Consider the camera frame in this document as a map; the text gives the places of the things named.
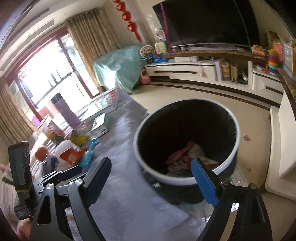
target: beige curtain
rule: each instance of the beige curtain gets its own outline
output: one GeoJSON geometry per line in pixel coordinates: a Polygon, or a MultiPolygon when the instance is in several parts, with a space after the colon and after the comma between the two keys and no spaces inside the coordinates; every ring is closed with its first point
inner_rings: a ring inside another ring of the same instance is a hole
{"type": "Polygon", "coordinates": [[[74,15],[66,20],[68,32],[93,82],[99,87],[93,72],[93,62],[118,49],[105,14],[98,8],[74,15]]]}
{"type": "Polygon", "coordinates": [[[28,141],[36,127],[20,109],[3,77],[0,78],[0,133],[9,144],[28,141]]]}

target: white rim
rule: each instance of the white rim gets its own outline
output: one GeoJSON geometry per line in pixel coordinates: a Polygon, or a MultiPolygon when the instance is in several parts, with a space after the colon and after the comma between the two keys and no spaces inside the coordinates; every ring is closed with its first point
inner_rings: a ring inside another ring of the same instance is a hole
{"type": "Polygon", "coordinates": [[[155,171],[154,169],[152,169],[151,167],[149,167],[146,162],[143,161],[142,157],[140,156],[140,153],[139,153],[139,148],[138,148],[138,145],[137,145],[137,140],[138,140],[138,137],[139,137],[139,133],[140,133],[140,130],[142,129],[143,125],[146,123],[146,121],[157,111],[159,111],[160,109],[162,109],[163,107],[167,106],[167,105],[170,105],[170,104],[173,104],[173,103],[176,103],[176,102],[180,102],[180,101],[184,101],[184,100],[205,100],[205,101],[209,101],[209,102],[212,102],[212,103],[215,103],[221,107],[223,107],[229,114],[230,116],[232,117],[233,121],[234,121],[234,124],[235,124],[235,127],[237,129],[237,137],[236,137],[236,140],[235,140],[235,144],[234,144],[234,147],[231,151],[231,153],[229,154],[229,156],[226,158],[226,160],[220,164],[217,168],[215,168],[213,170],[213,172],[215,172],[216,175],[220,174],[222,171],[224,171],[232,162],[234,156],[235,156],[235,153],[237,152],[237,149],[239,147],[239,140],[240,140],[240,130],[239,130],[239,124],[237,122],[237,119],[236,117],[233,115],[233,113],[224,105],[220,104],[219,102],[216,102],[214,100],[210,100],[210,99],[205,99],[205,98],[188,98],[188,99],[182,99],[182,100],[178,100],[178,101],[174,101],[174,102],[171,102],[169,104],[166,104],[166,105],[163,105],[162,107],[158,108],[157,110],[155,110],[154,112],[152,112],[151,114],[149,114],[142,122],[141,124],[139,125],[136,133],[135,133],[135,136],[134,136],[134,139],[133,139],[133,149],[134,149],[134,153],[135,153],[135,156],[136,156],[136,159],[137,161],[139,162],[139,164],[148,172],[151,172],[153,173],[153,175],[155,177],[158,177],[159,179],[165,179],[167,180],[168,182],[172,182],[172,183],[176,183],[178,181],[182,181],[184,183],[187,183],[188,185],[189,184],[195,184],[196,183],[196,180],[194,177],[170,177],[170,176],[167,176],[167,175],[164,175],[158,171],[155,171]]]}

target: ceiling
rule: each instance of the ceiling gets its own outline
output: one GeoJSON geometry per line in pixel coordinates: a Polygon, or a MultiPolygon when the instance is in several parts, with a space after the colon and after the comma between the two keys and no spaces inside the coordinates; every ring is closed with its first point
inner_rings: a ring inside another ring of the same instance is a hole
{"type": "Polygon", "coordinates": [[[40,0],[12,32],[13,39],[0,53],[0,76],[20,54],[67,18],[103,6],[105,0],[40,0]]]}

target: television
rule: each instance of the television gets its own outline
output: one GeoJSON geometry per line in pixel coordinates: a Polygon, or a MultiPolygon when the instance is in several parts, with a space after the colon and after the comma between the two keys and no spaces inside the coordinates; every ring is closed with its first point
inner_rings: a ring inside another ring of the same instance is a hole
{"type": "MultiPolygon", "coordinates": [[[[170,47],[197,44],[260,45],[249,0],[163,1],[170,47]]],[[[153,9],[165,29],[160,3],[153,9]]]]}

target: pink plastic item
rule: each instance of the pink plastic item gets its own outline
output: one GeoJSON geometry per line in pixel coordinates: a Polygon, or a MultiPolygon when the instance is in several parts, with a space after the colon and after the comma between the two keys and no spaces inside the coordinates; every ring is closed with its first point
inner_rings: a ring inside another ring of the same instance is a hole
{"type": "Polygon", "coordinates": [[[173,154],[171,154],[171,155],[169,156],[169,158],[167,159],[166,163],[167,163],[167,164],[170,164],[170,163],[174,163],[174,162],[178,161],[178,160],[181,158],[181,156],[182,156],[186,151],[188,151],[189,149],[193,148],[194,145],[196,145],[195,142],[193,142],[193,141],[189,141],[189,142],[187,143],[187,146],[186,146],[184,149],[179,150],[179,151],[176,151],[176,152],[174,152],[173,154]]]}
{"type": "Polygon", "coordinates": [[[141,83],[143,85],[149,84],[151,82],[150,76],[147,74],[143,75],[143,72],[146,71],[146,69],[142,69],[140,76],[141,76],[141,83]]]}

